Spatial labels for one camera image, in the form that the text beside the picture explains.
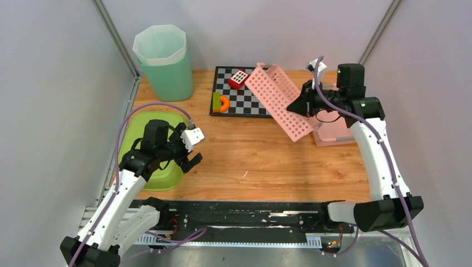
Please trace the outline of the pink perforated plastic basket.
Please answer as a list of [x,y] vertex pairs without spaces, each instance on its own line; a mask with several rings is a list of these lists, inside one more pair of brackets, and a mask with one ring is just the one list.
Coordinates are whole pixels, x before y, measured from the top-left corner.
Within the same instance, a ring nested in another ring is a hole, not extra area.
[[286,108],[300,95],[301,90],[278,65],[258,63],[245,81],[245,86],[292,141],[312,135],[318,147],[356,142],[344,118],[339,117],[336,111],[321,111],[311,118],[288,112]]

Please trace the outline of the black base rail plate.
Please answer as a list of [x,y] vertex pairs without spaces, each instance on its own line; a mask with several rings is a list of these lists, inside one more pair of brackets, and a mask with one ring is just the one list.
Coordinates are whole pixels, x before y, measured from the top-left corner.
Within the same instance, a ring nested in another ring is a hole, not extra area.
[[308,234],[335,239],[353,234],[349,224],[328,222],[318,202],[185,201],[169,200],[169,222],[154,226],[157,233],[173,232],[182,240],[205,229],[199,243],[301,244]]

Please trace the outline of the large green plastic container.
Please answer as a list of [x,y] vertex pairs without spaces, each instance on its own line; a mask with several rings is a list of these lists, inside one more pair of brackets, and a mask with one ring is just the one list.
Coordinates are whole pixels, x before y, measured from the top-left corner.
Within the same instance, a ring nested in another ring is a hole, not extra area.
[[[171,112],[145,111],[134,114],[130,119],[120,147],[120,160],[125,153],[131,150],[134,141],[143,137],[145,125],[154,119],[167,121],[173,127],[176,127],[181,122],[189,123],[185,116]],[[164,161],[160,164],[160,167],[162,168],[161,170],[153,172],[149,181],[143,187],[144,191],[168,191],[179,185],[183,172],[175,161],[170,163]]]

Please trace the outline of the red window toy brick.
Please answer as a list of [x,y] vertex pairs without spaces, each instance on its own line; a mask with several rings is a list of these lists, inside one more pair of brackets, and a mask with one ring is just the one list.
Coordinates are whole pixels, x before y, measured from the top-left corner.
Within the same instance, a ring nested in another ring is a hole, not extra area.
[[246,71],[239,69],[235,74],[228,80],[228,85],[234,90],[240,90],[249,78],[250,74]]

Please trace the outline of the black grey checkerboard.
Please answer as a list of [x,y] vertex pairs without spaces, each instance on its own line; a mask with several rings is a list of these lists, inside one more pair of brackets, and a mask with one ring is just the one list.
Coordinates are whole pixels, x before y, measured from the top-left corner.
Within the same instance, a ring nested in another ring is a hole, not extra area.
[[210,100],[209,114],[221,117],[254,117],[272,118],[267,109],[252,94],[251,90],[243,86],[239,90],[232,89],[228,81],[238,70],[251,74],[255,67],[216,66],[212,93],[219,93],[229,100],[229,108],[224,112],[213,111],[213,99]]

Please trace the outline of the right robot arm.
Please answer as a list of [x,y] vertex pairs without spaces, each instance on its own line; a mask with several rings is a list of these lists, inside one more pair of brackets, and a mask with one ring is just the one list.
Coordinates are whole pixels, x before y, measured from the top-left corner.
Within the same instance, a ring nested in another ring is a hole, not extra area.
[[330,201],[322,203],[318,225],[332,232],[340,223],[355,224],[363,232],[399,229],[412,224],[424,208],[421,196],[413,196],[405,184],[391,152],[385,113],[377,97],[366,96],[365,68],[359,63],[337,67],[337,89],[323,88],[326,66],[320,60],[308,62],[312,80],[305,82],[300,95],[287,111],[315,117],[321,111],[345,119],[357,142],[367,171],[369,202]]

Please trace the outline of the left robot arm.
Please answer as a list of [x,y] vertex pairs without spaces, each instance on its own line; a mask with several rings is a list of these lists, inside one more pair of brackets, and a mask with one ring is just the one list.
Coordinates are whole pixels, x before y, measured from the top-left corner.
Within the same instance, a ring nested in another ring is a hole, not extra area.
[[67,236],[60,251],[68,266],[119,266],[122,256],[152,227],[170,224],[169,205],[151,197],[126,222],[122,219],[137,193],[162,162],[174,162],[189,172],[202,155],[189,159],[194,147],[204,141],[203,131],[181,122],[176,127],[164,120],[150,120],[141,138],[134,141],[118,165],[114,188],[109,190],[88,223],[75,237]]

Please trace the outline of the orange arch toy block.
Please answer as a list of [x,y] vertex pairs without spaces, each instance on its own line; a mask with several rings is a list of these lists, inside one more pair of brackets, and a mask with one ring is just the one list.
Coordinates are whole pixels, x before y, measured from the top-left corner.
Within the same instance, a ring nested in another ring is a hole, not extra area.
[[220,101],[221,101],[221,109],[220,109],[220,113],[222,112],[226,112],[229,107],[230,107],[230,101],[227,97],[225,96],[220,96]]

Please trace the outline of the green bin with white liner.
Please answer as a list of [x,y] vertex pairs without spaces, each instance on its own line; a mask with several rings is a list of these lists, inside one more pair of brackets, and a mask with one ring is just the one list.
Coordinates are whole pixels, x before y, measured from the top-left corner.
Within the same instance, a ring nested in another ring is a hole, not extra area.
[[186,33],[172,24],[150,26],[135,36],[132,47],[155,96],[184,101],[193,94]]

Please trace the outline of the green flat toy brick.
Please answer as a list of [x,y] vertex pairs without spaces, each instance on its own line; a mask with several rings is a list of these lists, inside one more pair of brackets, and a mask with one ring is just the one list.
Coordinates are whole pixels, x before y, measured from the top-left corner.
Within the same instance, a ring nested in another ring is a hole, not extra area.
[[214,113],[219,113],[221,109],[220,93],[213,92],[212,95],[212,111]]

